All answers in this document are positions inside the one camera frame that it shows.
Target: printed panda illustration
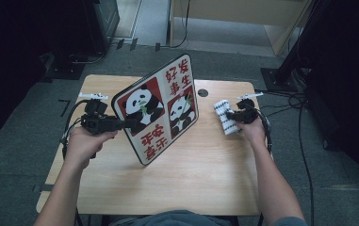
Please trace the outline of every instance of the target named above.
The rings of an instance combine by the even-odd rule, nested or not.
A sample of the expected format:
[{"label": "printed panda illustration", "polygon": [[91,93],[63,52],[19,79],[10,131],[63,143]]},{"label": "printed panda illustration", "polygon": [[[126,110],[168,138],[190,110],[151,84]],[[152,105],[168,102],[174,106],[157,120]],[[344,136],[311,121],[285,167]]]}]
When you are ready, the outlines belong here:
[{"label": "printed panda illustration", "polygon": [[175,137],[186,129],[194,120],[196,113],[191,107],[191,95],[184,95],[177,99],[171,107],[170,120],[172,135]]},{"label": "printed panda illustration", "polygon": [[131,129],[132,134],[142,131],[148,124],[156,121],[164,110],[164,105],[147,89],[147,85],[134,91],[122,103],[122,107],[125,108],[128,120],[137,121],[136,128]]}]

